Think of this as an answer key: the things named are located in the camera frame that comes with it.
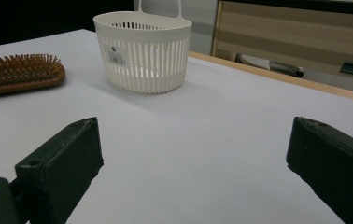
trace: hairbrush bristles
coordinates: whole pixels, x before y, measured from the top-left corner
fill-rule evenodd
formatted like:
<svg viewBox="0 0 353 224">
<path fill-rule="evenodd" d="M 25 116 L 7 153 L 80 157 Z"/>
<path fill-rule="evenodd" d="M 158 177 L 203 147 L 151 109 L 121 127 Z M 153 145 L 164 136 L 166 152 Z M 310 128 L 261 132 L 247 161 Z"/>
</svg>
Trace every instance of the hairbrush bristles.
<svg viewBox="0 0 353 224">
<path fill-rule="evenodd" d="M 64 78 L 64 67 L 56 56 L 24 54 L 0 58 L 0 93 L 55 86 Z"/>
</svg>

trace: white table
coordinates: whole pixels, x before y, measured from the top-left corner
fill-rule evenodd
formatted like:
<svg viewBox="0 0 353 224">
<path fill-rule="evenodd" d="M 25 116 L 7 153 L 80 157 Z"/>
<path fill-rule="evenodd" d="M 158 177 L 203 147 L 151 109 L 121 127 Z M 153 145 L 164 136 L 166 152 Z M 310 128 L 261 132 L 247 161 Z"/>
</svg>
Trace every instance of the white table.
<svg viewBox="0 0 353 224">
<path fill-rule="evenodd" d="M 0 46 L 49 53 L 62 87 L 0 97 L 0 177 L 77 120 L 99 120 L 105 165 L 68 223 L 342 223 L 286 163 L 294 117 L 353 136 L 353 100 L 189 57 L 186 80 L 145 95 L 106 79 L 96 34 Z"/>
</svg>

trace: basket handle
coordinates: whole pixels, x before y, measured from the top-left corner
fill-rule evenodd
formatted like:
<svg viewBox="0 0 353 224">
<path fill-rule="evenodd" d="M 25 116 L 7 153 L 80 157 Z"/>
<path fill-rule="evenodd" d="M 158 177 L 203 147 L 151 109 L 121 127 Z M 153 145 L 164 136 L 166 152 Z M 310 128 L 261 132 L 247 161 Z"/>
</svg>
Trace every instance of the basket handle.
<svg viewBox="0 0 353 224">
<path fill-rule="evenodd" d="M 182 18 L 182 4 L 180 3 L 180 0 L 177 0 L 177 6 L 178 6 L 177 18 L 183 19 L 183 18 Z M 142 11 L 142 0 L 139 0 L 138 12 L 144 13 L 144 11 Z"/>
</svg>

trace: wooden hairbrush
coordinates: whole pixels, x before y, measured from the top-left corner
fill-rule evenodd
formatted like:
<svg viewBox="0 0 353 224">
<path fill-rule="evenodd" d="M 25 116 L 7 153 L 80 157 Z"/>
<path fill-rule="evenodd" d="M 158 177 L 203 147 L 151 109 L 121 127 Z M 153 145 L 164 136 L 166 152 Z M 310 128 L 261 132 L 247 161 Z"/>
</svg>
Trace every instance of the wooden hairbrush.
<svg viewBox="0 0 353 224">
<path fill-rule="evenodd" d="M 56 56 L 22 54 L 0 58 L 0 93 L 56 86 L 64 79 L 65 69 Z"/>
</svg>

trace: wall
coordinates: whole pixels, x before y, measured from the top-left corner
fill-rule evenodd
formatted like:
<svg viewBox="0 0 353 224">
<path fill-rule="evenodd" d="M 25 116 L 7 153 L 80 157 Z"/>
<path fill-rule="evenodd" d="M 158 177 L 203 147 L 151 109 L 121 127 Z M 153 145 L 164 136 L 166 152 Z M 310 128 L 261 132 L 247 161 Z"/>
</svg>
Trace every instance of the wall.
<svg viewBox="0 0 353 224">
<path fill-rule="evenodd" d="M 218 7 L 217 0 L 181 0 L 182 17 L 191 21 L 191 51 L 210 55 L 215 20 Z M 135 10 L 138 0 L 134 0 Z M 142 0 L 142 10 L 146 13 L 176 17 L 177 0 Z"/>
<path fill-rule="evenodd" d="M 94 16 L 122 10 L 134 10 L 134 0 L 5 1 L 0 3 L 0 45 L 78 29 L 94 31 Z"/>
</svg>

